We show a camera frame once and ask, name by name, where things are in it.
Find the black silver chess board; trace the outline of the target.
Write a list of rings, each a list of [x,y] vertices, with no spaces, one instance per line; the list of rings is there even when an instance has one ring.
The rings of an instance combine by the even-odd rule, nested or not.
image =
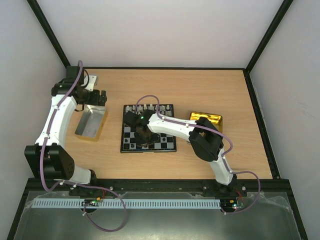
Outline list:
[[[122,114],[122,132],[121,132],[121,153],[161,153],[161,152],[176,152],[177,143],[176,137],[166,133],[157,133],[160,136],[160,140],[154,144],[139,147],[136,145],[135,129],[125,124],[125,114],[127,112],[137,113],[139,116],[146,109],[155,111],[157,104],[139,104],[137,107],[134,104],[124,105]],[[128,138],[129,142],[124,143],[124,139]],[[129,149],[124,149],[124,144],[129,144]]]

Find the black rook piece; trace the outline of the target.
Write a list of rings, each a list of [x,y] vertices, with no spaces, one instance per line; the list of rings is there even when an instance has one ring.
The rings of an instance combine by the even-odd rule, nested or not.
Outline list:
[[[124,149],[129,149],[129,148],[130,148],[130,145],[129,145],[128,143],[125,143],[125,144],[123,145],[123,148],[124,148]]]

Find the silver gold tin lid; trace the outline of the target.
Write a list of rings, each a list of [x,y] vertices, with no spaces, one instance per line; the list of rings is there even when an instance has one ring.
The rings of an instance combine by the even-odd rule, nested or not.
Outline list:
[[[81,140],[97,142],[107,115],[105,106],[86,105],[75,130],[75,135]]]

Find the gold tin with black pieces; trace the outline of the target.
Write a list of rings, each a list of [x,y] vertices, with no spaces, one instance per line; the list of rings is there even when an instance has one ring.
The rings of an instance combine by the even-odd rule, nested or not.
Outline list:
[[[192,111],[189,116],[190,121],[198,121],[200,117],[207,118],[217,131],[223,132],[223,117],[218,114]]]

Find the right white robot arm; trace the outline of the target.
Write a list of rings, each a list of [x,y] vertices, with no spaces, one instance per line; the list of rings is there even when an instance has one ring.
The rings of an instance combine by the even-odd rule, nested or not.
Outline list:
[[[139,147],[155,144],[160,134],[181,138],[191,144],[195,155],[209,163],[215,174],[218,191],[229,196],[236,189],[237,175],[233,173],[225,155],[223,139],[227,139],[205,117],[198,120],[184,120],[165,116],[154,110],[145,110],[141,114],[128,111],[123,122],[134,130],[136,145]]]

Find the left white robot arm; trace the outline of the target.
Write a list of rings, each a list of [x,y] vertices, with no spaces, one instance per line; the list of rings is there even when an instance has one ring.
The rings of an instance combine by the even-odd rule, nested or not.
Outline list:
[[[35,144],[25,147],[24,156],[35,178],[41,180],[46,191],[47,180],[60,185],[90,185],[96,180],[92,169],[77,166],[65,149],[66,134],[71,117],[81,112],[75,134],[82,139],[96,142],[107,117],[107,94],[94,88],[98,80],[83,67],[82,61],[66,68],[65,77],[51,89],[50,111],[42,132]]]

